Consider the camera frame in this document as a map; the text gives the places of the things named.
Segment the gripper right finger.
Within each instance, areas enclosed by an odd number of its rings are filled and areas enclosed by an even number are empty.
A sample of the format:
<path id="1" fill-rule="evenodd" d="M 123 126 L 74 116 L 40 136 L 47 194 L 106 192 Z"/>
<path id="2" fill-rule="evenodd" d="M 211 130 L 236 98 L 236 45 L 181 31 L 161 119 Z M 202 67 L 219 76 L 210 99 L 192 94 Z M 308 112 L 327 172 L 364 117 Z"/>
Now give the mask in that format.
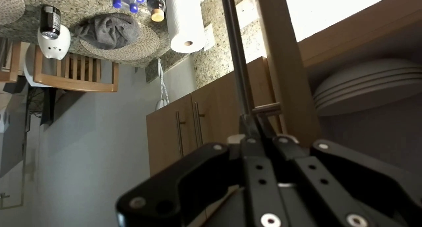
<path id="1" fill-rule="evenodd" d="M 257 126 L 274 164 L 293 227 L 422 227 L 422 178 L 328 140 L 310 151 L 277 135 L 267 117 Z"/>

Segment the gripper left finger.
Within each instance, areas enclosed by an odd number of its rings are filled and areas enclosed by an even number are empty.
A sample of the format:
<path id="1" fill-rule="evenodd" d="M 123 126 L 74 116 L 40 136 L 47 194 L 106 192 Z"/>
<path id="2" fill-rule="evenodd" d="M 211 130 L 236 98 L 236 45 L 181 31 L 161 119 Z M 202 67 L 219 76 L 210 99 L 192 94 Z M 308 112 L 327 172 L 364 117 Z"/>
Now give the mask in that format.
<path id="1" fill-rule="evenodd" d="M 118 227 L 188 227 L 232 185 L 200 227 L 291 227 L 273 164 L 282 136 L 264 115 L 241 116 L 241 128 L 233 143 L 204 144 L 123 194 Z"/>

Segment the dark metal cabinet door handle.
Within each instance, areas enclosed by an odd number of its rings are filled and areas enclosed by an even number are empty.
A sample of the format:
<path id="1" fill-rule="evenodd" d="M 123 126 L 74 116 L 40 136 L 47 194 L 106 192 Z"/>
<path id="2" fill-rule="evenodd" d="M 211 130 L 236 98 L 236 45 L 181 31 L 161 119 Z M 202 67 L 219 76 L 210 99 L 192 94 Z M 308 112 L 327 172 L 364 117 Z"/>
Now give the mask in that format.
<path id="1" fill-rule="evenodd" d="M 232 56 L 237 94 L 241 108 L 241 121 L 252 121 L 258 116 L 278 116 L 281 114 L 279 103 L 265 104 L 258 108 L 254 105 L 252 88 L 245 59 L 241 30 L 234 0 L 222 0 L 226 19 L 230 51 Z"/>

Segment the closed wooden cabinet door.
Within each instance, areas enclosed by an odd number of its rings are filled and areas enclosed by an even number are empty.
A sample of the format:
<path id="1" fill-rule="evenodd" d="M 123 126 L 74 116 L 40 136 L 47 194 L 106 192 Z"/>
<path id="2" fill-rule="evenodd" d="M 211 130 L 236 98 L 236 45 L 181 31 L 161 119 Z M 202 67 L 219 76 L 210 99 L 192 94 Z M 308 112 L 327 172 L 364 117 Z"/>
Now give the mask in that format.
<path id="1" fill-rule="evenodd" d="M 249 62 L 247 68 L 254 105 L 274 103 L 275 98 L 266 58 L 259 57 Z M 198 102 L 199 112 L 204 114 L 204 117 L 201 117 L 203 143 L 225 143 L 228 137 L 239 133 L 241 110 L 234 72 L 195 90 L 191 96 L 195 129 L 194 102 Z"/>
<path id="2" fill-rule="evenodd" d="M 191 94 L 171 102 L 146 116 L 150 175 L 153 176 L 181 159 L 178 150 L 175 112 L 179 111 L 184 156 L 198 148 Z"/>

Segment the open wooden cabinet door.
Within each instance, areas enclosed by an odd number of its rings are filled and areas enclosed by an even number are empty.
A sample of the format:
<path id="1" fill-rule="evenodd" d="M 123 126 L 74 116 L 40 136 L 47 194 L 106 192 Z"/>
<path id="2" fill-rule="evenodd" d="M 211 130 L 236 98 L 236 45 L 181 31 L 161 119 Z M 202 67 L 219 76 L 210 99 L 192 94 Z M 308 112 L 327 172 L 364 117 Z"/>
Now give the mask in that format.
<path id="1" fill-rule="evenodd" d="M 255 0 L 276 101 L 286 134 L 311 147 L 321 138 L 312 92 L 286 0 Z"/>

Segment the wooden upper cabinet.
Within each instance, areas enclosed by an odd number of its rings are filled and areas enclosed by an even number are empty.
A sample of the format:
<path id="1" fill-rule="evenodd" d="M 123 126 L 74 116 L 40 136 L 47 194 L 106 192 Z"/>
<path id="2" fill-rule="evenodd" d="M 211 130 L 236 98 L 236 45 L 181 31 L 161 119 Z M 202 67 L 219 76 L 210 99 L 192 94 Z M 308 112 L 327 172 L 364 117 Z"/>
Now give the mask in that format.
<path id="1" fill-rule="evenodd" d="M 306 72 L 308 67 L 347 53 L 368 54 L 374 50 L 375 44 L 421 21 L 422 4 L 417 6 L 416 2 L 382 0 L 297 43 Z M 422 95 L 371 108 L 361 115 L 351 115 L 335 123 L 334 127 L 351 131 L 352 125 L 357 130 L 353 135 L 356 141 L 344 139 L 347 144 L 352 144 L 349 149 L 422 178 Z M 306 153 L 312 147 L 302 146 L 292 135 L 280 135 L 293 137 Z M 322 130 L 318 140 L 323 140 Z"/>

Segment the stack of white plates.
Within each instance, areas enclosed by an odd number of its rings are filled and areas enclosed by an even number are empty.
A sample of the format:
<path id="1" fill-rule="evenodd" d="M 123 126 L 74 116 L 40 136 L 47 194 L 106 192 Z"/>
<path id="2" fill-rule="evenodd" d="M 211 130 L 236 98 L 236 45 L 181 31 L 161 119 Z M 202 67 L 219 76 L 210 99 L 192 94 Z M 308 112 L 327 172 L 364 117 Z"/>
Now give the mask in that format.
<path id="1" fill-rule="evenodd" d="M 329 117 L 383 106 L 422 93 L 422 64 L 377 59 L 340 70 L 313 95 L 318 116 Z"/>

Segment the round woven placemat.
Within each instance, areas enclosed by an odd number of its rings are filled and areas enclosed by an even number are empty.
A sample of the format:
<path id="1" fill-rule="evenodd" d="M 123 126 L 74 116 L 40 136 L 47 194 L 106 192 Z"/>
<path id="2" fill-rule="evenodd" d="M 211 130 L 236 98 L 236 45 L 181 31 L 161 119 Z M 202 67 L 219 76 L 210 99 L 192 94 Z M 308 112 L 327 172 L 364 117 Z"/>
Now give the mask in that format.
<path id="1" fill-rule="evenodd" d="M 24 0 L 0 0 L 0 26 L 19 20 L 24 12 Z"/>
<path id="2" fill-rule="evenodd" d="M 138 24 L 140 27 L 140 35 L 138 39 L 135 42 L 120 49 L 98 49 L 82 39 L 80 39 L 80 43 L 89 52 L 106 59 L 118 61 L 143 59 L 153 54 L 159 48 L 160 39 L 154 30 L 152 30 L 150 27 L 141 23 Z"/>

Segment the wooden chair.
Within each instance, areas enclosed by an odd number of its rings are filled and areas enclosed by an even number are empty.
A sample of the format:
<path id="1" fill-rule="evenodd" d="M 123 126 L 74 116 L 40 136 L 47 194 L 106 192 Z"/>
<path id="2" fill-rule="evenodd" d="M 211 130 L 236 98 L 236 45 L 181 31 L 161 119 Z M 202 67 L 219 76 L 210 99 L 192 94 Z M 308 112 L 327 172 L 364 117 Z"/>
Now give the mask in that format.
<path id="1" fill-rule="evenodd" d="M 101 82 L 101 60 L 89 56 L 69 53 L 62 60 L 55 60 L 54 75 L 43 73 L 43 55 L 38 45 L 34 48 L 33 82 L 63 90 L 79 92 L 111 93 L 117 92 L 119 64 L 113 62 L 111 83 Z"/>

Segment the white paper towel roll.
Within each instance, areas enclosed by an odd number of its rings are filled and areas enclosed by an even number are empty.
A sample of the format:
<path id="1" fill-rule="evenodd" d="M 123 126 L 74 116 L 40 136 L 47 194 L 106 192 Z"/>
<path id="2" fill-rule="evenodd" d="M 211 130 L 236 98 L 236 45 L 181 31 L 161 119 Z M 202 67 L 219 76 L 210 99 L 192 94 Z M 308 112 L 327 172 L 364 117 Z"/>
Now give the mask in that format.
<path id="1" fill-rule="evenodd" d="M 166 0 L 166 14 L 173 51 L 193 53 L 205 46 L 200 0 Z"/>

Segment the grey cloth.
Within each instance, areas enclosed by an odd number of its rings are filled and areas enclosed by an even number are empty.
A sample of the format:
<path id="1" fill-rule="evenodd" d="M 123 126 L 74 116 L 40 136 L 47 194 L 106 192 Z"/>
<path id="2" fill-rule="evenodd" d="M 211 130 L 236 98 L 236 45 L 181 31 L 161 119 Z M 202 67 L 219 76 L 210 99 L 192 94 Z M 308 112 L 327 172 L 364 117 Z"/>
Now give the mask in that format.
<path id="1" fill-rule="evenodd" d="M 130 15 L 110 13 L 97 15 L 73 27 L 74 34 L 95 48 L 114 50 L 135 42 L 140 27 Z"/>

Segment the dark bottle with cork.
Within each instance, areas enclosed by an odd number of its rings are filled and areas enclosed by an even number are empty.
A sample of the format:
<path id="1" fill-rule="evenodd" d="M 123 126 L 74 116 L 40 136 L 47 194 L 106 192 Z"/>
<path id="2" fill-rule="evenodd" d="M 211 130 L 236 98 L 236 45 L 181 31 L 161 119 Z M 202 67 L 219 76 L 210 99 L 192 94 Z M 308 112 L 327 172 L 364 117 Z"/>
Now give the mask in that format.
<path id="1" fill-rule="evenodd" d="M 147 6 L 154 22 L 162 22 L 165 19 L 166 0 L 147 0 Z"/>

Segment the white cat-face container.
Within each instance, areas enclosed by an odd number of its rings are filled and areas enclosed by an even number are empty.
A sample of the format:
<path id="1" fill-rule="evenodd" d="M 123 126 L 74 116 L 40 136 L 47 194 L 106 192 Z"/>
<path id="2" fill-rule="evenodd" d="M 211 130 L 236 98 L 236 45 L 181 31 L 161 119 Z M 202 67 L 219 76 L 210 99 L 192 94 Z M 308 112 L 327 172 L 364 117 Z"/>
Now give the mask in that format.
<path id="1" fill-rule="evenodd" d="M 51 40 L 37 32 L 38 45 L 46 58 L 62 60 L 69 51 L 71 45 L 71 33 L 63 24 L 60 25 L 60 34 L 57 39 Z"/>

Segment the dark jar with label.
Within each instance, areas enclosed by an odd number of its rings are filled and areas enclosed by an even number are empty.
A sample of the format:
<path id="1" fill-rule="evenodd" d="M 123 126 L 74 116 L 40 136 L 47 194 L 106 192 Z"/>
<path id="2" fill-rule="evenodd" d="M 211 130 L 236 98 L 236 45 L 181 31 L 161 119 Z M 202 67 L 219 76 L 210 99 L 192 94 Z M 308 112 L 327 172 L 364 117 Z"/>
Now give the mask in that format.
<path id="1" fill-rule="evenodd" d="M 60 35 L 61 11 L 51 5 L 43 5 L 40 12 L 39 33 L 48 40 L 55 40 Z"/>

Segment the white wall socket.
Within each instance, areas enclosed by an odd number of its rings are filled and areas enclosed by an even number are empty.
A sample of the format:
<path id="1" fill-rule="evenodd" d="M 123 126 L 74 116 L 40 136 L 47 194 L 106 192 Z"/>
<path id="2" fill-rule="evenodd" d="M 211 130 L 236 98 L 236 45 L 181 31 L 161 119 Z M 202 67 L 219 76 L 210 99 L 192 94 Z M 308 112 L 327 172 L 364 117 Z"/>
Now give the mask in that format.
<path id="1" fill-rule="evenodd" d="M 210 23 L 204 28 L 205 32 L 205 45 L 203 47 L 204 51 L 210 50 L 215 46 L 215 36 L 213 31 L 213 24 Z"/>

